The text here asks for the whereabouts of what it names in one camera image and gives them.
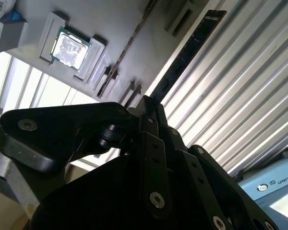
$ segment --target black metal bracket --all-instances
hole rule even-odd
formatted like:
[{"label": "black metal bracket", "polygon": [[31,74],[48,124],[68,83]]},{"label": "black metal bracket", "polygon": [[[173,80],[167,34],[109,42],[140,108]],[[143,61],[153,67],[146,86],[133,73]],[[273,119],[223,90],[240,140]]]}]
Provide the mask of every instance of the black metal bracket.
[{"label": "black metal bracket", "polygon": [[[132,113],[117,103],[101,103],[15,110],[0,118],[0,152],[17,168],[36,171],[23,177],[31,184],[36,178],[47,186],[52,181],[47,178],[59,175],[71,160],[102,154],[113,147],[121,149],[121,156],[91,174],[99,182],[104,175],[109,179],[117,174],[120,182],[112,181],[114,187],[99,184],[105,190],[96,194],[111,197],[113,202],[106,209],[99,203],[92,208],[94,213],[102,210],[106,216],[119,217],[117,221],[124,225],[131,225],[128,216],[133,216],[160,228],[185,229],[196,219],[203,229],[271,230],[265,222],[278,229],[202,147],[187,149],[179,132],[168,126],[163,106],[147,96]],[[11,178],[7,182],[14,191],[17,183]],[[86,184],[80,178],[52,192],[46,216],[56,204],[61,208],[57,200],[68,192],[65,188],[70,191],[74,186],[73,193],[78,194],[90,189]],[[129,195],[132,201],[120,201],[134,190],[139,193]],[[78,208],[86,207],[85,199],[82,203],[71,200]],[[143,219],[134,215],[133,209],[142,213]]]}]

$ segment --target black plastic part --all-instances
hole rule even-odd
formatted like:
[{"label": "black plastic part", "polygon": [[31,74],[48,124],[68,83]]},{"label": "black plastic part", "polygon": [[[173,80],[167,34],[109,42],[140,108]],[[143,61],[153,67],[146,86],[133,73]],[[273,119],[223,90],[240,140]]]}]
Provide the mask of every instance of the black plastic part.
[{"label": "black plastic part", "polygon": [[161,103],[175,82],[191,63],[195,55],[214,31],[226,11],[208,10],[202,21],[199,23],[185,46],[179,52],[173,63],[170,65],[161,81],[150,95],[156,103]]},{"label": "black plastic part", "polygon": [[[18,127],[22,119],[37,123],[35,131]],[[0,151],[39,172],[58,172],[73,160],[108,151],[98,142],[109,125],[129,128],[131,115],[117,103],[13,110],[0,118]]]},{"label": "black plastic part", "polygon": [[259,229],[254,223],[264,225],[268,221],[275,230],[278,228],[258,205],[243,191],[227,172],[199,145],[193,145],[188,152],[196,156],[210,183],[223,213],[231,219],[232,225],[239,230]]}]

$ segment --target bolt head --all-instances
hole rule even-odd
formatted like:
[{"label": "bolt head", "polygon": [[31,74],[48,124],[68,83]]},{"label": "bolt head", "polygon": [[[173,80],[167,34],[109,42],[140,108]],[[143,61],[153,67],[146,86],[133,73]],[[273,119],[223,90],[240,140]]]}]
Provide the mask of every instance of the bolt head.
[{"label": "bolt head", "polygon": [[22,119],[18,122],[17,125],[24,131],[34,131],[37,129],[37,123],[30,119]]},{"label": "bolt head", "polygon": [[198,151],[200,154],[204,154],[204,151],[203,151],[201,148],[197,148],[197,151]]},{"label": "bolt head", "polygon": [[175,130],[175,129],[172,129],[172,133],[173,133],[174,135],[178,135],[178,132],[177,132],[177,130]]}]

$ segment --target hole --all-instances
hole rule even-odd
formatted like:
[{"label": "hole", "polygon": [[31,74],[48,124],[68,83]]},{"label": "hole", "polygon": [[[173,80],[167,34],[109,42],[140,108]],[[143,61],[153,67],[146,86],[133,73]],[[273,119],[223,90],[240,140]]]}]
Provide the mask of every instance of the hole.
[{"label": "hole", "polygon": [[177,24],[175,30],[173,31],[172,35],[177,36],[180,30],[183,28],[184,24],[187,22],[187,20],[190,18],[192,14],[192,11],[187,9],[184,16],[181,18],[180,22]]},{"label": "hole", "polygon": [[202,180],[202,178],[198,178],[198,181],[199,181],[201,184],[204,183],[204,181]]},{"label": "hole", "polygon": [[223,223],[221,221],[217,220],[216,223],[218,226],[223,227]]},{"label": "hole", "polygon": [[258,220],[254,219],[253,222],[254,222],[254,225],[256,226],[256,228],[258,230],[264,230],[265,229],[264,226]]},{"label": "hole", "polygon": [[154,200],[155,200],[158,204],[161,203],[161,199],[160,199],[158,196],[155,196],[155,197],[154,197]]},{"label": "hole", "polygon": [[24,122],[24,126],[26,126],[26,127],[31,127],[32,124],[31,124],[30,122]]},{"label": "hole", "polygon": [[154,158],[153,158],[153,161],[154,161],[155,163],[157,163],[157,164],[160,162],[157,157],[154,157]]}]

